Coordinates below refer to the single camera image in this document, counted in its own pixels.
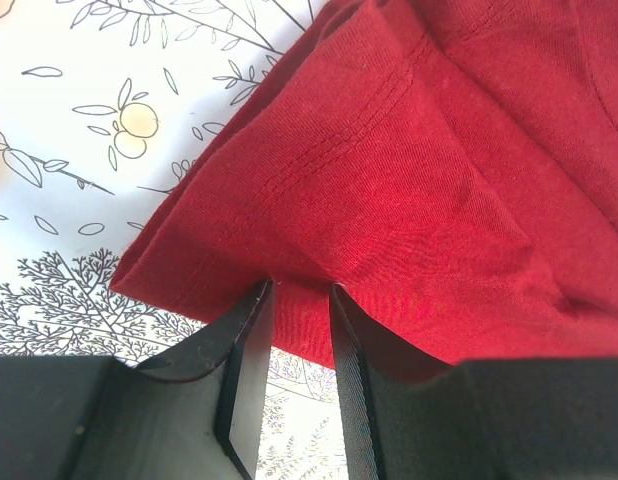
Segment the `red t-shirt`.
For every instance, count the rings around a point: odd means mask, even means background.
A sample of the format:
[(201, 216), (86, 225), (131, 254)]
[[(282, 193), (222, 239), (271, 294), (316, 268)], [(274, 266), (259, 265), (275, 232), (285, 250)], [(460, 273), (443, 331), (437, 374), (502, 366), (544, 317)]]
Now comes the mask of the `red t-shirt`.
[(618, 355), (618, 1), (331, 1), (123, 255), (112, 289), (210, 322), (276, 284), (446, 362)]

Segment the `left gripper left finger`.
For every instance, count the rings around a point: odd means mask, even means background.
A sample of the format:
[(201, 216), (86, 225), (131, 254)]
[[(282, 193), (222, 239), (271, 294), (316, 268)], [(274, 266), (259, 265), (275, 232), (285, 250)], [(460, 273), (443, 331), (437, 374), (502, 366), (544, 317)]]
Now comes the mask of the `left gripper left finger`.
[(275, 290), (135, 367), (0, 356), (0, 479), (251, 479)]

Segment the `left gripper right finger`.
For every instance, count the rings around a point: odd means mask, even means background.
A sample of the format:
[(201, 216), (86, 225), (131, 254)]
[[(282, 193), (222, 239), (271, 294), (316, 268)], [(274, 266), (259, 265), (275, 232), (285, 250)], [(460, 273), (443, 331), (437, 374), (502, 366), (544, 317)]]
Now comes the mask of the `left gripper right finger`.
[(618, 479), (618, 357), (454, 366), (329, 307), (351, 478)]

